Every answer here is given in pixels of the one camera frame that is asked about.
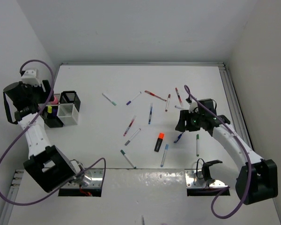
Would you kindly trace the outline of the pink glitter bottle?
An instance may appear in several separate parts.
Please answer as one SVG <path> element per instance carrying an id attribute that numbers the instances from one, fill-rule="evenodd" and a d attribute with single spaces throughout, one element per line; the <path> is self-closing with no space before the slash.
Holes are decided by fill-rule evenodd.
<path id="1" fill-rule="evenodd" d="M 57 105 L 59 103 L 59 100 L 56 96 L 54 96 L 54 100 L 50 102 L 51 105 Z"/>

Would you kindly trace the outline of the yellow cap black highlighter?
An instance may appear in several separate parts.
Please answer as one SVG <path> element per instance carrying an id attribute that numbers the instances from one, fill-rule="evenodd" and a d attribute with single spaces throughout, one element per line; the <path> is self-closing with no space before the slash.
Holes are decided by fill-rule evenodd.
<path id="1" fill-rule="evenodd" d="M 47 113 L 52 114 L 52 106 L 47 106 Z"/>

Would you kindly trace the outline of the purple cap black highlighter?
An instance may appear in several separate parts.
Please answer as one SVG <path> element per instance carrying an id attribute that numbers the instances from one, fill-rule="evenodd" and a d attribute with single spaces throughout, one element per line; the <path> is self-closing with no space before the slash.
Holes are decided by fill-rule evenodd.
<path id="1" fill-rule="evenodd" d="M 56 117 L 56 116 L 57 116 L 57 109 L 56 109 L 56 108 L 53 108 L 53 109 L 52 109 L 52 116 L 53 116 L 53 117 Z"/>

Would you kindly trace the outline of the orange cap black highlighter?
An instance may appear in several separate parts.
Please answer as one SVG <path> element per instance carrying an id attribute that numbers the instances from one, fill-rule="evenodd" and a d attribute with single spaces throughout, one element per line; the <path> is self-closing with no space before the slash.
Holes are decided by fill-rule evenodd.
<path id="1" fill-rule="evenodd" d="M 155 144 L 155 148 L 154 148 L 155 152 L 159 152 L 163 139 L 164 139 L 164 133 L 160 133 Z"/>

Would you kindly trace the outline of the mint cap white marker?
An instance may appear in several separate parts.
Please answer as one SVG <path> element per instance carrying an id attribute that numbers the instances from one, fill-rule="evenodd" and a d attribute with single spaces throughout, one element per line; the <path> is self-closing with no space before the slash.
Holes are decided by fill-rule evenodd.
<path id="1" fill-rule="evenodd" d="M 114 106 L 117 105 L 117 103 L 115 101 L 113 101 L 106 93 L 102 93 L 102 95 Z"/>

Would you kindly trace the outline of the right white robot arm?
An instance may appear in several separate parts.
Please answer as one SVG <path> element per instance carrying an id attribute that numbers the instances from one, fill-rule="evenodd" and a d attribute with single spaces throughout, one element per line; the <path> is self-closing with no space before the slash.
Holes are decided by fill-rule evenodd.
<path id="1" fill-rule="evenodd" d="M 210 98 L 199 101 L 186 99 L 189 109 L 180 111 L 175 127 L 179 132 L 203 129 L 228 152 L 239 170 L 235 190 L 244 204 L 249 205 L 278 195 L 277 165 L 254 152 L 236 133 L 225 115 L 216 113 L 217 105 Z"/>

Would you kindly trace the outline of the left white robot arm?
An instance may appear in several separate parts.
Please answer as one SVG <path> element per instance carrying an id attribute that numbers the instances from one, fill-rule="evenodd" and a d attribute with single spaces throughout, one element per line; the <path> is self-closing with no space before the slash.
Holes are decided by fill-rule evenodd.
<path id="1" fill-rule="evenodd" d="M 39 105 L 53 101 L 48 80 L 31 85 L 15 82 L 3 90 L 7 120 L 25 131 L 29 147 L 28 160 L 23 165 L 28 174 L 47 193 L 77 174 L 74 165 L 55 146 L 45 132 L 45 122 L 38 115 Z"/>

